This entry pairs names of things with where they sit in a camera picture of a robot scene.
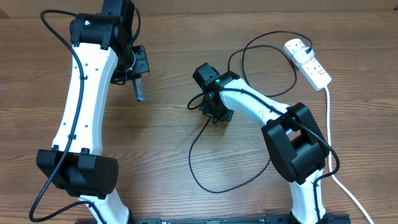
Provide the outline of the blue Galaxy smartphone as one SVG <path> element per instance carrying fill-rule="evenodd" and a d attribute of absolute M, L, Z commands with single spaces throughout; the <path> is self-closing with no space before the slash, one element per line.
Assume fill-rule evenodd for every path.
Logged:
<path fill-rule="evenodd" d="M 132 81 L 134 92 L 136 95 L 136 100 L 138 102 L 146 101 L 146 95 L 144 91 L 144 84 L 142 82 L 142 78 L 137 78 Z"/>

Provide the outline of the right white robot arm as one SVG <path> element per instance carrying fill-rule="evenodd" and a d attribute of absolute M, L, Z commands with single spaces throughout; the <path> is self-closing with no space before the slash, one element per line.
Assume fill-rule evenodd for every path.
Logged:
<path fill-rule="evenodd" d="M 290 184 L 293 222 L 326 223 L 320 182 L 331 147 L 309 108 L 276 102 L 238 74 L 220 74 L 208 63 L 194 71 L 193 79 L 202 90 L 197 108 L 212 123 L 231 121 L 238 112 L 261 128 L 272 164 Z"/>

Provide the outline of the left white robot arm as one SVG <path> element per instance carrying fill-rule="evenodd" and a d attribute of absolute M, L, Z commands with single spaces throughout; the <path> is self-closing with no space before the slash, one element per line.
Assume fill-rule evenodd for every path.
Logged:
<path fill-rule="evenodd" d="M 102 125 L 110 85 L 132 82 L 137 101 L 144 101 L 141 76 L 149 72 L 138 8 L 130 0 L 105 1 L 97 14 L 73 14 L 70 39 L 72 74 L 62 122 L 49 150 L 39 150 L 38 168 L 54 185 L 85 205 L 95 223 L 132 223 L 130 209 L 116 190 L 119 165 L 104 157 Z"/>

